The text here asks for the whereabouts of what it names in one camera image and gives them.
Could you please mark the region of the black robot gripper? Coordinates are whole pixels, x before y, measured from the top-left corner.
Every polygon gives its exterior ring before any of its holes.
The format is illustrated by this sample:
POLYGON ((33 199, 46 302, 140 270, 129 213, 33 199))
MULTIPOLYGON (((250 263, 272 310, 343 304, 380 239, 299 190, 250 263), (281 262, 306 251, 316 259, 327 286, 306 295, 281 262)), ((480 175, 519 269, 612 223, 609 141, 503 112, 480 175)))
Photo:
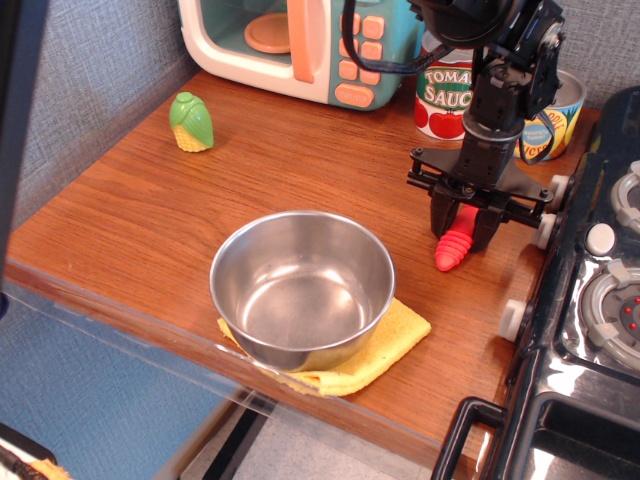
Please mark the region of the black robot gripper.
POLYGON ((408 183, 428 191, 437 238, 449 230, 461 203, 478 208, 471 252, 485 250, 503 222, 540 224, 553 195, 514 162, 524 126, 518 119, 507 129, 492 130, 465 117, 459 149, 417 147, 410 152, 408 183))

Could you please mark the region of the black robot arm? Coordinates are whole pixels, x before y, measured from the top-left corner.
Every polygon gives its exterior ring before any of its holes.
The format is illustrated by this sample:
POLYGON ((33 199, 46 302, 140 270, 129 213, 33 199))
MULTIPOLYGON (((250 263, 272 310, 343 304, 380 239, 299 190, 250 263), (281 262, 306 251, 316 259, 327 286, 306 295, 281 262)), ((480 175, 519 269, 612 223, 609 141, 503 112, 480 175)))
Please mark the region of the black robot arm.
POLYGON ((461 205, 478 213, 472 236, 485 249, 510 220, 536 228, 553 194, 514 163, 525 123, 543 117, 561 86, 561 7, 553 1, 414 1, 412 10, 439 41, 434 58, 470 50, 472 99, 457 150, 411 151, 411 185, 431 198, 431 230, 442 237, 461 205))

